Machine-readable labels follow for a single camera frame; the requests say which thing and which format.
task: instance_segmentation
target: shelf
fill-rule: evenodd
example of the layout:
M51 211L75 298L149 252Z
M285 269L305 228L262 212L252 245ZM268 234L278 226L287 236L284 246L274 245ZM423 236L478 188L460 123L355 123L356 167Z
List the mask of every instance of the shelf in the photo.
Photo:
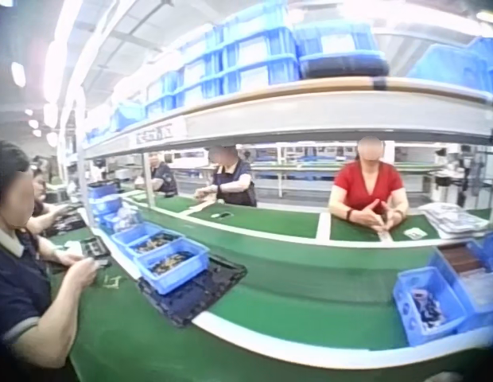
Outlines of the shelf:
M340 77L220 97L139 123L86 159L215 144L380 139L493 146L493 97L424 80Z

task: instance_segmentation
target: white label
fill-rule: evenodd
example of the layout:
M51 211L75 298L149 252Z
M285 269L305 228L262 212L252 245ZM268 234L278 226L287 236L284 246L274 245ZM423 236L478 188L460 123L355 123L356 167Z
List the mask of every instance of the white label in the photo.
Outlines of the white label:
M320 38L323 53L349 53L356 50L355 40L350 34L329 34Z
M239 44L238 65L244 66L268 58L268 43L264 37L255 38Z
M262 89L269 84L270 75L266 66L241 73L241 90L243 92Z
M184 117L177 117L163 123L135 131L130 135L131 146L150 146L151 143L186 138L187 130Z
M242 22L239 24L239 35L241 37L248 36L249 34L254 34L259 30L264 28L262 23L263 16L259 18L252 18L249 21Z
M200 81L204 76L204 61L199 60L195 64L184 68L184 84L192 85Z

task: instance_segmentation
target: fluorescent light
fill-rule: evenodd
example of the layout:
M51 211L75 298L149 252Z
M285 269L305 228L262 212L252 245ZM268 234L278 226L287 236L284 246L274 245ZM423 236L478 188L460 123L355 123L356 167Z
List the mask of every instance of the fluorescent light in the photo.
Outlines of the fluorescent light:
M24 67L18 62L11 63L11 75L14 78L14 83L23 88L25 86L25 72Z
M28 124L33 128L33 129L37 129L40 124L38 123L38 121L36 121L35 119L30 119Z
M476 14L476 17L481 21L491 22L493 24L493 12L482 10Z
M52 129L57 126L57 115L59 109L54 103L46 103L43 106L43 122Z
M81 6L82 0L65 0L63 8L61 8L59 19L57 20L54 40L65 43L68 41L68 37L73 29Z
M47 134L47 143L51 147L56 147L57 146L57 133L55 131L51 131L50 133Z
M45 58L43 84L44 96L49 103L57 103L59 99L67 53L66 42L53 41L50 43L47 57Z

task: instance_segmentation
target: woman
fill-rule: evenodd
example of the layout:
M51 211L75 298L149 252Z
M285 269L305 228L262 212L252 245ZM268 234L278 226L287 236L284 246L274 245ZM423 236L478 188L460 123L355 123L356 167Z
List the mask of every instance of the woman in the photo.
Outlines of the woman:
M383 151L383 142L376 137L361 139L356 161L337 174L329 198L333 215L377 232L400 224L409 209L400 174L381 162Z
M15 145L0 142L0 356L13 355L28 380L73 380L68 353L80 295L98 266L93 259L56 250L25 229L33 194L28 158ZM53 300L41 260L69 267Z
M195 198L202 200L208 195L216 195L217 199L230 205L257 207L250 165L239 158L236 148L213 147L209 158L218 164L213 173L213 182L208 187L198 189Z
M27 222L27 228L31 233L39 234L50 227L54 220L63 215L67 205L48 205L44 203L47 193L43 172L36 166L33 170L34 209L33 216Z

